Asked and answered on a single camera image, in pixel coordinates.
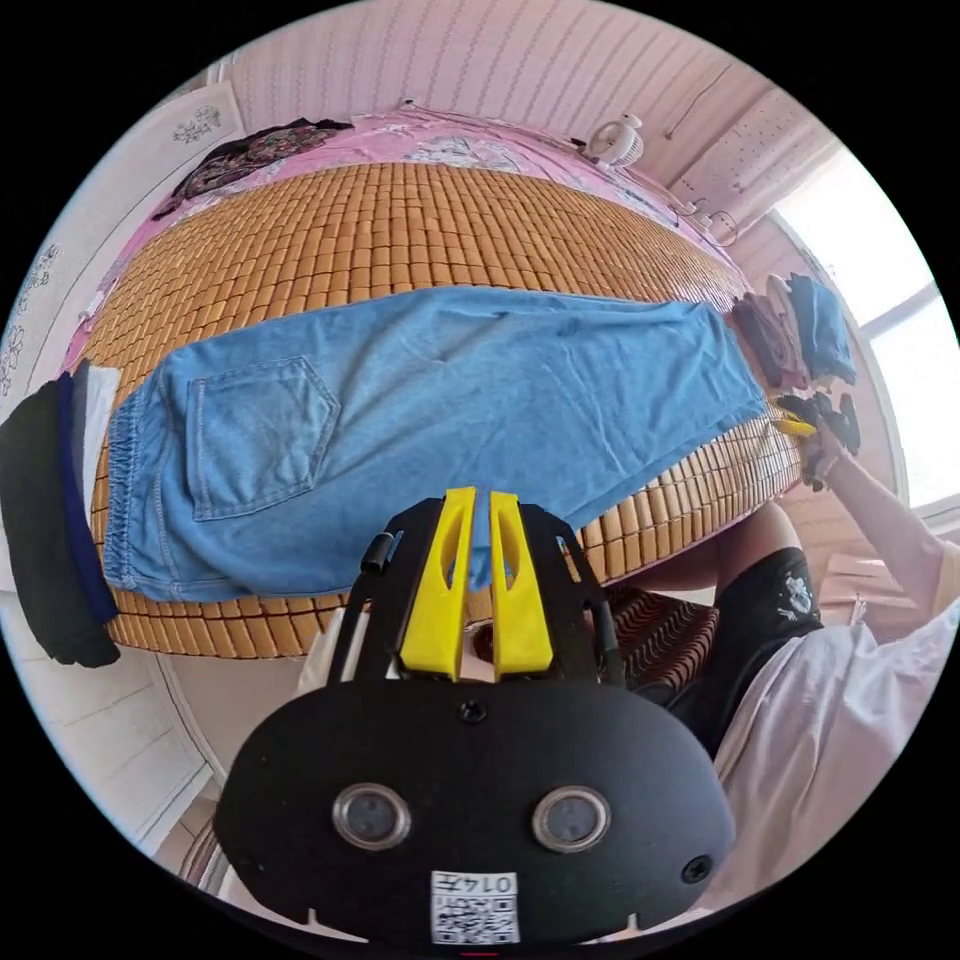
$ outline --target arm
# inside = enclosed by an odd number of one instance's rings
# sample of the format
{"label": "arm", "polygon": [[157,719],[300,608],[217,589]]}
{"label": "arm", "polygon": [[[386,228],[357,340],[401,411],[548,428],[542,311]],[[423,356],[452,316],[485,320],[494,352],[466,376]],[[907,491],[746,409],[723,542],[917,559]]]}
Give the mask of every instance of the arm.
{"label": "arm", "polygon": [[877,551],[891,576],[926,616],[935,609],[946,545],[926,524],[878,483],[820,425],[824,483]]}

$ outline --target white fan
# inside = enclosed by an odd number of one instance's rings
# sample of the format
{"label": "white fan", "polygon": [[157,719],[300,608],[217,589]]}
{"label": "white fan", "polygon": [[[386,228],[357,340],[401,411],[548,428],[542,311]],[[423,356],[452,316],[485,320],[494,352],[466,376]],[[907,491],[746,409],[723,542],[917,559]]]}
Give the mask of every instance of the white fan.
{"label": "white fan", "polygon": [[604,124],[590,138],[583,155],[601,169],[625,167],[643,156],[643,140],[637,132],[642,121],[632,113]]}

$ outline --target black shorts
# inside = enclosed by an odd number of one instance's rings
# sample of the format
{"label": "black shorts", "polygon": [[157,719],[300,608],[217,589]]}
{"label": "black shorts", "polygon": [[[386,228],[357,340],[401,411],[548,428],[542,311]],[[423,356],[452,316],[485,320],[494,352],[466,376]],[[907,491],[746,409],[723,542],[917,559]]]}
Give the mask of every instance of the black shorts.
{"label": "black shorts", "polygon": [[720,618],[703,672],[668,706],[711,757],[760,668],[788,640],[823,626],[807,558],[798,547],[758,560],[715,606]]}

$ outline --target back pocket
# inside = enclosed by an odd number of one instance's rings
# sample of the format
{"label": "back pocket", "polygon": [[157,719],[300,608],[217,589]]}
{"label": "back pocket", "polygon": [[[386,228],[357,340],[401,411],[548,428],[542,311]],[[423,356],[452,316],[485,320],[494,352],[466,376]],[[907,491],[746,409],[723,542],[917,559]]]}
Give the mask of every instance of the back pocket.
{"label": "back pocket", "polygon": [[194,520],[225,520],[313,489],[340,404],[303,357],[187,385],[187,486]]}

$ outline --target elastic waistband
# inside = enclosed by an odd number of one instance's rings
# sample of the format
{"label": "elastic waistband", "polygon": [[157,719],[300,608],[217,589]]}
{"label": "elastic waistband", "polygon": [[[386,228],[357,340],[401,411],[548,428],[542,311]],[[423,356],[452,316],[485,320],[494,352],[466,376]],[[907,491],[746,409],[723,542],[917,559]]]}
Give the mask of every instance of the elastic waistband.
{"label": "elastic waistband", "polygon": [[140,414],[143,392],[137,390],[110,420],[110,500],[103,541],[103,574],[123,590],[136,587],[130,575],[130,503],[140,461]]}

